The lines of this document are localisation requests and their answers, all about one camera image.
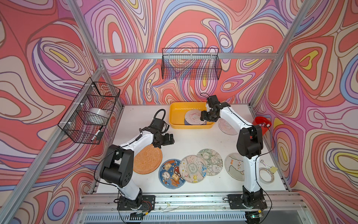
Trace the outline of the pink unicorn horse coaster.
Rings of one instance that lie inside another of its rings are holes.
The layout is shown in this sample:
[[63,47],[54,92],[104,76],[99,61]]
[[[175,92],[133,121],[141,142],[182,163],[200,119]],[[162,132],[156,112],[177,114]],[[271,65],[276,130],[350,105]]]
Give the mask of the pink unicorn horse coaster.
[[191,120],[193,125],[206,125],[206,121],[200,119],[201,111],[200,110],[190,110],[185,113],[184,119]]

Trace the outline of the white doodle pastel coaster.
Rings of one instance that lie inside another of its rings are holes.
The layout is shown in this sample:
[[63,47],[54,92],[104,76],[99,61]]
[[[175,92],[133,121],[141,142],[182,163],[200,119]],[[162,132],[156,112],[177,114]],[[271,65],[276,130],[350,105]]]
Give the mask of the white doodle pastel coaster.
[[179,172],[186,182],[199,183],[207,176],[207,166],[197,155],[188,155],[181,160]]

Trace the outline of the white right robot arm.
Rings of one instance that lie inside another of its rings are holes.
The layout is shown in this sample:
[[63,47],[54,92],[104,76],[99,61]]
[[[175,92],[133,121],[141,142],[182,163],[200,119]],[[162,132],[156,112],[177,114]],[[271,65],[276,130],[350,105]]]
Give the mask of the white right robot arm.
[[219,118],[224,119],[239,134],[236,148],[243,156],[245,175],[241,201],[246,208],[253,208],[255,203],[264,200],[256,163],[263,149],[262,128],[246,121],[229,103],[220,102],[215,95],[208,96],[206,110],[201,112],[200,120],[216,122]]

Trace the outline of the yellow plastic storage box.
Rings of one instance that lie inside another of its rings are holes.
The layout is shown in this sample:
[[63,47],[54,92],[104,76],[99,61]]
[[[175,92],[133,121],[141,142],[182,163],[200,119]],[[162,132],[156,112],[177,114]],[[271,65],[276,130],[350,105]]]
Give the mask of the yellow plastic storage box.
[[174,129],[210,129],[214,123],[208,122],[206,125],[185,125],[185,113],[190,110],[206,110],[205,102],[176,102],[170,105],[169,123]]

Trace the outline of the pink rainbow unicorn coaster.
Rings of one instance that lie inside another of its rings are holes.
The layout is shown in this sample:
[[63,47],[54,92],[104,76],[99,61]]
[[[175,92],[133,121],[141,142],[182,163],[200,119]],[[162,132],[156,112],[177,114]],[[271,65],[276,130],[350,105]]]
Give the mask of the pink rainbow unicorn coaster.
[[218,127],[219,129],[227,134],[227,135],[237,135],[237,131],[224,119],[220,118],[218,119]]

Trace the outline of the orange round coaster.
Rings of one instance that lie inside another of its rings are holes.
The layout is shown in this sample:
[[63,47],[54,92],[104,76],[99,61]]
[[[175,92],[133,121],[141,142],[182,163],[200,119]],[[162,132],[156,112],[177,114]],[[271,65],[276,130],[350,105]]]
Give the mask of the orange round coaster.
[[160,166],[162,159],[162,150],[148,145],[134,157],[133,171],[140,175],[152,173]]

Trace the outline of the blue toast cartoon coaster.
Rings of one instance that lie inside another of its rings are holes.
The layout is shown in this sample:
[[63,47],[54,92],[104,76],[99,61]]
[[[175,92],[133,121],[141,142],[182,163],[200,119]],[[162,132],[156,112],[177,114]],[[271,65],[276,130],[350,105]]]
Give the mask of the blue toast cartoon coaster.
[[163,162],[160,166],[158,177],[166,188],[178,189],[186,183],[179,171],[180,163],[181,160],[171,159]]

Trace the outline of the green floral bunny coaster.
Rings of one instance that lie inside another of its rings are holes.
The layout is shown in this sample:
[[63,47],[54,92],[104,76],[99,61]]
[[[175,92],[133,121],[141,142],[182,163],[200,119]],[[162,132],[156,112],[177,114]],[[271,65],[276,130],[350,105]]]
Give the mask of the green floral bunny coaster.
[[218,175],[222,171],[223,159],[217,151],[205,148],[199,151],[197,156],[206,163],[208,176]]

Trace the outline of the beige white dog coaster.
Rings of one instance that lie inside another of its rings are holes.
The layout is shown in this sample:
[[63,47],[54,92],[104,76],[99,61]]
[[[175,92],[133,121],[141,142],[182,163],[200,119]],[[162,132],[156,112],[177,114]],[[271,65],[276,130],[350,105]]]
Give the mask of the beige white dog coaster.
[[238,181],[244,181],[244,161],[239,153],[231,153],[225,158],[225,169],[227,173]]

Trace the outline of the red plastic cup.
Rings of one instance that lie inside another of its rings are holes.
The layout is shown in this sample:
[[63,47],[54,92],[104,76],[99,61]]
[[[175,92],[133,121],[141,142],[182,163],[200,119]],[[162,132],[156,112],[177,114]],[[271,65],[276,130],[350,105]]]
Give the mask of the red plastic cup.
[[263,116],[257,116],[254,118],[253,125],[259,125],[262,128],[269,129],[272,125],[271,121]]

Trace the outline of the silver tape roll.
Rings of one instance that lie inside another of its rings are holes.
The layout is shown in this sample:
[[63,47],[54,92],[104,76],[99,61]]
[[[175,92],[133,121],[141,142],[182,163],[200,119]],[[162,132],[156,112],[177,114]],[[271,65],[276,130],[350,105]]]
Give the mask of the silver tape roll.
[[90,125],[105,126],[110,115],[103,109],[91,108],[86,112],[85,121]]

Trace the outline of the white marker pen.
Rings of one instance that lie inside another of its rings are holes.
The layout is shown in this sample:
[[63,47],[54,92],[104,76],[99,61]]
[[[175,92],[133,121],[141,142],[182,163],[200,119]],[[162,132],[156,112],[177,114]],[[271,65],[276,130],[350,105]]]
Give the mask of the white marker pen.
[[94,136],[91,138],[91,141],[94,141],[96,138],[97,138],[97,136],[98,136],[98,134],[101,132],[101,130],[98,130],[95,134],[94,134]]

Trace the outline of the yellow sticky note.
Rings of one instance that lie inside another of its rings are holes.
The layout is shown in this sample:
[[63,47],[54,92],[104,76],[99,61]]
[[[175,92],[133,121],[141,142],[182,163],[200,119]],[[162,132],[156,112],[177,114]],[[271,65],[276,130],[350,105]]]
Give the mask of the yellow sticky note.
[[272,167],[269,168],[269,170],[270,170],[270,172],[271,172],[272,174],[274,174],[274,173],[276,173],[276,172],[278,171],[278,168],[272,166]]

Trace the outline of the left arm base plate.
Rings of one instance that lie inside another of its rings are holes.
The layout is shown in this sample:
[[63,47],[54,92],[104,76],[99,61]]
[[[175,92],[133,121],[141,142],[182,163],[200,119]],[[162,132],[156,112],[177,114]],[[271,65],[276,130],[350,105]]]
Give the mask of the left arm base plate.
[[155,195],[139,195],[135,200],[123,196],[114,200],[118,211],[152,211],[155,209]]

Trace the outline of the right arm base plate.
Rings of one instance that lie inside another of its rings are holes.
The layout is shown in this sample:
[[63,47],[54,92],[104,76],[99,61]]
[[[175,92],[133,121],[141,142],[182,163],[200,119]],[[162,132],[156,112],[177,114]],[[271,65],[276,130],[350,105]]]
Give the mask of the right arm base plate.
[[227,201],[232,210],[264,210],[268,208],[266,200],[260,192],[258,194],[229,194]]

